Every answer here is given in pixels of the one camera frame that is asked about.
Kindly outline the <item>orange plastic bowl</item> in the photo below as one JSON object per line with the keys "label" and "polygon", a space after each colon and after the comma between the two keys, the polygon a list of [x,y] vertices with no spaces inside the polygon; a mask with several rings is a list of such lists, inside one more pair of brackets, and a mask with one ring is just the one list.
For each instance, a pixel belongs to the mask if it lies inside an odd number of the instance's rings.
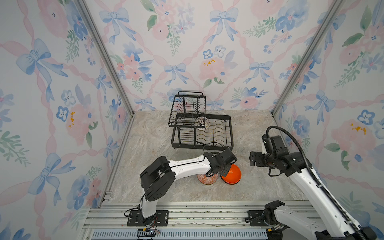
{"label": "orange plastic bowl", "polygon": [[223,182],[229,185],[235,185],[240,182],[242,173],[240,168],[233,164],[226,177],[221,176]]}

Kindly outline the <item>white patterned lattice bowl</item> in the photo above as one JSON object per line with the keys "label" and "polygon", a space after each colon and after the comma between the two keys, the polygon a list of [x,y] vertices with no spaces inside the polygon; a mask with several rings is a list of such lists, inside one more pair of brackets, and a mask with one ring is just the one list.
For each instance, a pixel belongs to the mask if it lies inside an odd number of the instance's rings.
{"label": "white patterned lattice bowl", "polygon": [[206,130],[210,127],[210,121],[206,117],[198,117],[195,120],[195,127],[199,130]]}

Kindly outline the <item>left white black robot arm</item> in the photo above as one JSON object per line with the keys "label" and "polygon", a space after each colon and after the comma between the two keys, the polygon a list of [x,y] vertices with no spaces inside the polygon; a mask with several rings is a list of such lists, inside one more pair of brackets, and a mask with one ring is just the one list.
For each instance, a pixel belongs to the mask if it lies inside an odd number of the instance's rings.
{"label": "left white black robot arm", "polygon": [[148,219],[156,214],[158,200],[175,181],[195,175],[219,174],[225,177],[236,161],[230,148],[187,160],[171,161],[165,156],[157,158],[140,174],[143,195],[139,211],[142,218]]}

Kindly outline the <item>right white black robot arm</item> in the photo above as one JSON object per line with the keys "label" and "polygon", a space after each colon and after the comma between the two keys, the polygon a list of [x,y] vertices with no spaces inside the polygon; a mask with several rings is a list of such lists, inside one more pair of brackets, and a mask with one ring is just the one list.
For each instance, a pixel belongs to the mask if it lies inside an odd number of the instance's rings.
{"label": "right white black robot arm", "polygon": [[317,177],[311,163],[300,152],[289,153],[280,136],[262,136],[263,150],[250,153],[250,164],[279,170],[291,179],[306,195],[319,214],[322,223],[299,215],[282,201],[265,205],[263,214],[249,218],[249,222],[264,222],[274,227],[272,233],[281,234],[289,227],[309,240],[375,240],[377,235],[371,227],[362,226],[339,204]]}

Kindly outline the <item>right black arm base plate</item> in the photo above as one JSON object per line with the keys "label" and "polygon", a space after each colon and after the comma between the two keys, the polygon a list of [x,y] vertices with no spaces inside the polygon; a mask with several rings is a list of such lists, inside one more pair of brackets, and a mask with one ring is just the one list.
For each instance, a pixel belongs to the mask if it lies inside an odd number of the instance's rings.
{"label": "right black arm base plate", "polygon": [[263,210],[249,210],[248,216],[245,219],[246,223],[249,223],[251,227],[266,227],[265,211]]}

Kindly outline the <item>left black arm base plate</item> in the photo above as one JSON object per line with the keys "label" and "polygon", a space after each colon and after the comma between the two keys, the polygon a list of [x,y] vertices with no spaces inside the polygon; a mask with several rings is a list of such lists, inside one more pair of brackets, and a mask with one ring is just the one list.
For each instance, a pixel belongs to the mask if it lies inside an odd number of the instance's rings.
{"label": "left black arm base plate", "polygon": [[129,212],[128,227],[166,227],[169,221],[169,211],[156,211],[148,218],[144,218],[139,210]]}

